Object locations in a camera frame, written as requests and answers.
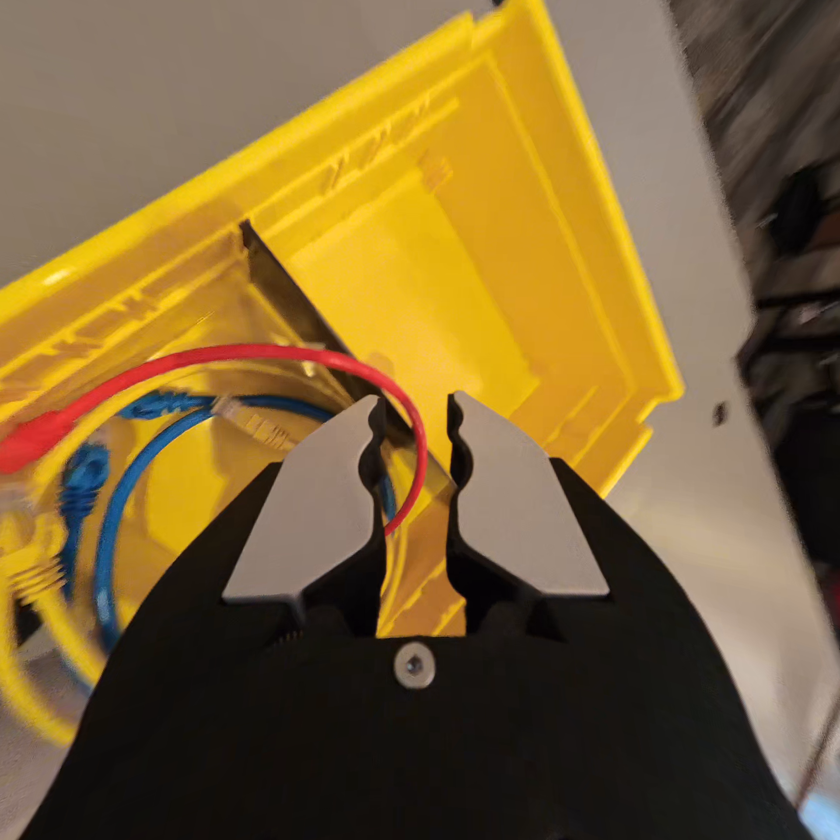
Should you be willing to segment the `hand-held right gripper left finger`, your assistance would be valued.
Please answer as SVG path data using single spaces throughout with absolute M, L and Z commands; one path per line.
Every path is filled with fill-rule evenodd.
M 321 425 L 280 465 L 223 590 L 226 603 L 304 604 L 372 541 L 382 399 L 368 395 Z

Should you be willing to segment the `large black office chair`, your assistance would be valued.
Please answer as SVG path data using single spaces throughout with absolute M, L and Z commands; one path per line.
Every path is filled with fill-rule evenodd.
M 758 229 L 739 372 L 806 555 L 838 571 L 838 154 L 787 175 Z

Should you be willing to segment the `clear plastic divider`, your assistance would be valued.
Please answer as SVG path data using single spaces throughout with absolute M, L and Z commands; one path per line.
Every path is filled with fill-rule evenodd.
M 298 283 L 255 231 L 249 220 L 239 225 L 243 245 L 248 255 L 248 275 L 252 283 L 266 297 L 273 309 L 288 323 L 295 335 L 290 342 L 312 350 L 325 350 L 352 357 L 352 353 L 332 330 Z M 331 369 L 331 376 L 339 388 L 353 400 L 376 394 L 388 402 L 387 438 L 405 458 L 406 467 L 414 469 L 416 447 L 412 421 L 403 405 L 380 385 L 357 374 Z

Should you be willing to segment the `yellow plastic bin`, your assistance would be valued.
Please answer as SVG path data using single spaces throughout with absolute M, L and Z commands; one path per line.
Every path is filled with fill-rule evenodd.
M 250 221 L 352 357 L 295 335 L 249 278 Z M 380 385 L 412 421 L 414 469 Z M 280 638 L 437 630 L 550 599 L 455 537 L 448 397 L 506 417 L 595 492 L 683 391 L 545 2 L 463 13 L 223 163 L 2 289 L 2 671 L 18 610 L 97 679 L 179 559 L 187 594 Z M 304 604 L 223 590 L 284 458 L 379 396 L 381 525 Z M 617 584 L 609 584 L 610 590 Z

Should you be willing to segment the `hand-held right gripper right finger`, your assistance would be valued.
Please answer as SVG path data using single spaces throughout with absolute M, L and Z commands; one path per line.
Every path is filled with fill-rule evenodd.
M 604 597 L 604 573 L 546 452 L 475 397 L 448 397 L 455 537 L 542 595 Z

